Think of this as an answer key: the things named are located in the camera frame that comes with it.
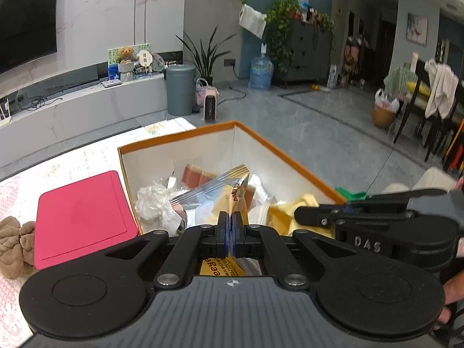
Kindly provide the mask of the person's right hand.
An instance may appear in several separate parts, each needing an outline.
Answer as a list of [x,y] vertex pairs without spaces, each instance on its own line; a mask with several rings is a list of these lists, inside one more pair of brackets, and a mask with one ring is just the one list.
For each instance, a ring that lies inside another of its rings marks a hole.
[[[444,284],[445,304],[463,300],[464,296],[464,272],[460,271]],[[451,311],[444,307],[439,317],[439,322],[446,324],[451,318]]]

